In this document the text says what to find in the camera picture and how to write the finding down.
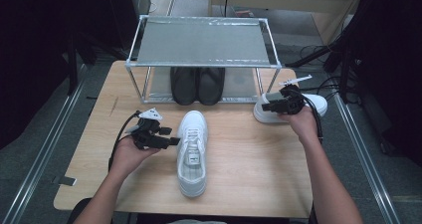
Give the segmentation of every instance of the wooden table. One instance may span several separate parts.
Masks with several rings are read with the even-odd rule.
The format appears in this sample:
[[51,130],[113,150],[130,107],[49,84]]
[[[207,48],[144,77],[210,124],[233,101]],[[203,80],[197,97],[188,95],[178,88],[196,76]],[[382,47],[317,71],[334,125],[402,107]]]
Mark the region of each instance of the wooden table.
[[[133,69],[140,83],[145,71]],[[271,69],[260,71],[264,84],[274,74]],[[277,81],[294,77],[292,70],[282,69]],[[83,198],[92,197],[106,177],[108,158],[125,120],[136,110],[156,108],[164,117],[161,126],[173,128],[171,136],[187,112],[198,110],[205,115],[209,128],[206,190],[197,198],[182,195],[176,147],[169,146],[125,181],[116,211],[307,218],[313,197],[303,147],[288,124],[257,122],[253,106],[142,104],[124,61],[114,62],[66,173],[77,183],[60,187],[55,207],[70,210]]]

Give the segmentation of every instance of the black shoe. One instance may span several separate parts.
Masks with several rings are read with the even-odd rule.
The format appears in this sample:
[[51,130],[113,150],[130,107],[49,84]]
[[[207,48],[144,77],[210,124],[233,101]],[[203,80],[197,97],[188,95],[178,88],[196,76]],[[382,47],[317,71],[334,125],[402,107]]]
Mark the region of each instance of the black shoe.
[[196,68],[170,69],[171,94],[180,105],[188,106],[196,100]]
[[225,68],[200,68],[198,71],[198,101],[212,106],[221,100],[224,89]]

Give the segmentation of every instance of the gray carpet floor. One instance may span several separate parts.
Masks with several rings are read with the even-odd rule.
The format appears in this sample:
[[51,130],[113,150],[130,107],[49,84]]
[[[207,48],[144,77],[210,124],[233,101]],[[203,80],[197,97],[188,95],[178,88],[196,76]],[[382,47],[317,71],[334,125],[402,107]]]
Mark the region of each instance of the gray carpet floor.
[[[173,16],[206,16],[206,5],[198,0],[176,0]],[[220,8],[214,7],[216,16]],[[320,45],[315,26],[310,16],[300,18],[307,21],[298,27],[295,17],[288,11],[254,10],[257,16],[269,17],[273,32],[277,34],[276,43],[283,63],[300,59],[312,52],[309,45]],[[51,153],[49,162],[43,170],[40,180],[19,223],[66,223],[69,211],[59,211],[53,206],[59,185],[52,182],[54,177],[65,174],[76,146],[88,121],[90,112],[106,78],[110,65],[115,60],[101,50],[97,51],[99,59],[95,65],[87,65],[86,81],[75,107],[64,126],[57,144]],[[301,83],[302,88],[318,87],[327,77],[322,68],[322,61],[312,61],[295,69],[297,77],[313,75],[313,79]],[[64,81],[52,94],[50,99],[38,111],[24,133],[0,150],[0,220],[3,220],[13,204],[20,185],[30,171],[49,131],[67,98],[68,81]],[[332,90],[324,90],[322,95],[329,96]],[[422,168],[404,156],[390,157],[380,150],[379,140],[374,129],[360,105],[347,105],[353,114],[354,122],[365,141],[366,148],[383,180],[393,201],[395,210],[402,223],[420,223],[422,220]],[[341,116],[335,99],[328,100],[328,111],[322,118],[324,134],[323,147],[336,173],[358,205],[365,223],[385,223],[376,197],[368,182],[360,160],[356,154],[352,139]],[[126,213],[116,213],[114,223],[125,223]]]

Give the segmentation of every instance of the black cable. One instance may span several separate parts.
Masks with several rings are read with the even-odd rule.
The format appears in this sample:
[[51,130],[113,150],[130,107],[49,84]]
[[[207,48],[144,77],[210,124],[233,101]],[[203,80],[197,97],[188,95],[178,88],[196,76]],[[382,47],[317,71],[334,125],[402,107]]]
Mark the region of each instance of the black cable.
[[226,0],[226,3],[224,4],[224,17],[227,17],[227,1],[228,0]]
[[305,102],[308,103],[308,105],[310,106],[313,115],[314,115],[314,119],[316,120],[316,135],[319,139],[319,142],[322,143],[323,140],[323,136],[322,136],[322,126],[320,124],[320,116],[319,113],[317,112],[317,108],[315,106],[315,104],[311,101],[311,99],[307,98],[306,96],[304,96],[302,93],[297,92],[295,90],[289,90],[289,92],[295,93],[299,96],[301,96]]
[[327,96],[325,96],[324,98],[329,101],[331,100],[331,98],[333,98],[336,94],[338,94],[338,91],[332,92],[330,94],[328,94]]
[[[323,49],[325,46],[318,46],[318,45],[308,45],[308,46],[304,46],[304,47],[302,47],[301,48],[301,50],[299,51],[299,56],[301,57],[301,59],[303,59],[304,58],[304,54],[303,54],[303,52],[305,51],[305,49],[307,49],[307,48],[311,48],[311,47],[314,47],[314,50],[313,50],[313,53],[315,53],[316,51],[318,51],[317,49],[318,48],[320,48],[320,49]],[[322,64],[325,62],[325,61],[322,61],[320,58],[316,58],[319,62],[321,62]],[[311,62],[308,62],[308,64],[309,65],[320,65],[320,64],[312,64]]]
[[114,159],[114,154],[115,154],[115,150],[117,149],[118,143],[122,140],[122,138],[120,138],[121,134],[123,133],[124,129],[126,128],[127,124],[134,118],[137,117],[141,112],[140,111],[136,111],[134,114],[132,114],[127,121],[124,123],[124,125],[121,127],[120,132],[117,135],[117,138],[115,139],[114,142],[114,147],[112,148],[112,152],[111,152],[111,156],[108,160],[108,171],[111,169],[111,165],[112,165],[112,160]]
[[334,46],[334,45],[325,46],[325,47],[317,50],[316,52],[309,54],[306,57],[304,57],[304,58],[302,58],[298,61],[295,61],[293,63],[286,63],[285,67],[289,67],[289,68],[301,67],[302,65],[309,63],[309,62],[315,60],[316,58],[318,58],[322,55],[325,55],[326,53],[331,52],[331,48],[330,48],[331,46]]
[[323,87],[323,85],[324,85],[325,83],[327,83],[328,81],[331,81],[331,80],[333,80],[333,79],[339,79],[339,78],[340,78],[340,77],[330,77],[330,78],[326,79],[325,81],[323,81],[323,82],[319,85],[318,89],[316,90],[316,93],[317,93],[317,94],[319,94],[320,88],[322,88],[322,87]]

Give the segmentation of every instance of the sneaker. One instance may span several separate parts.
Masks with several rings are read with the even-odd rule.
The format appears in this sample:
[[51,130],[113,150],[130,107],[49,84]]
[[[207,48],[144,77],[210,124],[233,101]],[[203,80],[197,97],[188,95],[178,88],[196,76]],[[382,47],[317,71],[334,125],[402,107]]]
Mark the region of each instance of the sneaker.
[[188,197],[201,195],[206,185],[206,144],[208,128],[201,112],[188,112],[177,136],[177,176],[180,190]]
[[[305,97],[311,100],[316,107],[316,111],[319,113],[320,116],[323,116],[326,113],[328,108],[326,99],[322,96],[318,95],[311,95],[311,94],[304,94]],[[262,108],[262,104],[268,104],[269,101],[267,100],[266,94],[262,94],[259,98],[257,103],[254,106],[254,117],[259,122],[286,122],[285,120],[279,118],[276,112],[264,112]]]

